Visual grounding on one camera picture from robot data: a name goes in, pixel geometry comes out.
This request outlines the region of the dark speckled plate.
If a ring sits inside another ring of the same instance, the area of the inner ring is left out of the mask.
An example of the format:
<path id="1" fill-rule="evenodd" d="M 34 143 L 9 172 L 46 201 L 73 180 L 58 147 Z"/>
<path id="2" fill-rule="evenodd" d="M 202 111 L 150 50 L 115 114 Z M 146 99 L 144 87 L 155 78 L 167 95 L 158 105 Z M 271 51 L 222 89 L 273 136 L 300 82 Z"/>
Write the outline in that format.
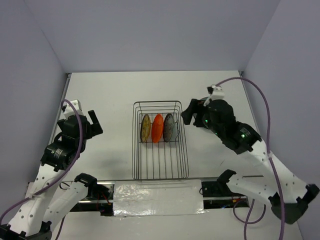
<path id="1" fill-rule="evenodd" d="M 163 140 L 168 143 L 174 132 L 174 116 L 171 113 L 168 113 L 164 119 L 163 125 Z"/>

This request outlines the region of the orange plate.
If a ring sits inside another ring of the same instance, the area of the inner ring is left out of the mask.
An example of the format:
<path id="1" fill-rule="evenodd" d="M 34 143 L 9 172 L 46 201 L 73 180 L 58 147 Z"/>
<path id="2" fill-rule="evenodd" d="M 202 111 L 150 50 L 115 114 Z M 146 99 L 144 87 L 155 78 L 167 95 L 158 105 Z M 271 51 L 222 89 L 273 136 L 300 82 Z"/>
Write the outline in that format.
<path id="1" fill-rule="evenodd" d="M 151 140 L 153 143 L 158 143 L 162 137 L 164 130 L 164 119 L 161 114 L 157 114 L 152 123 Z"/>

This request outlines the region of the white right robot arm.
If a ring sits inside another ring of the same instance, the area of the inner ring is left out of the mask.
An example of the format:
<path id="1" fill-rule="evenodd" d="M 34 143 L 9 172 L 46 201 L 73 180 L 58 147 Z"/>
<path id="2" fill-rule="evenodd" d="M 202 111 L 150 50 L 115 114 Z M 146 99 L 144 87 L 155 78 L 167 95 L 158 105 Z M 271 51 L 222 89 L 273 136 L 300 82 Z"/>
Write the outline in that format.
<path id="1" fill-rule="evenodd" d="M 307 184 L 291 172 L 276 156 L 269 159 L 267 144 L 250 125 L 236 120 L 234 111 L 223 99 L 191 99 L 181 113 L 185 125 L 213 132 L 222 144 L 247 160 L 267 180 L 259 185 L 246 181 L 234 170 L 225 170 L 217 179 L 217 190 L 223 196 L 246 195 L 267 206 L 278 219 L 292 225 L 300 219 L 320 192 L 315 184 Z"/>

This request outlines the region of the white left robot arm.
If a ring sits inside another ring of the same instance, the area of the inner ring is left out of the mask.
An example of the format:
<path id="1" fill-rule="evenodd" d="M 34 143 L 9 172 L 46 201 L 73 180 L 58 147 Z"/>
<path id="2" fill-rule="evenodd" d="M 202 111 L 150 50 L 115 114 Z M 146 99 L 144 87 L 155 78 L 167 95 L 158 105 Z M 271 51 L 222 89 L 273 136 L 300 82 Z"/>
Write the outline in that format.
<path id="1" fill-rule="evenodd" d="M 86 117 L 80 110 L 65 111 L 57 122 L 60 132 L 49 144 L 30 193 L 14 204 L 15 216 L 0 226 L 2 240 L 49 240 L 57 224 L 82 199 L 97 198 L 102 187 L 98 180 L 80 173 L 56 200 L 53 199 L 66 173 L 85 150 L 87 140 L 103 133 L 94 110 Z"/>

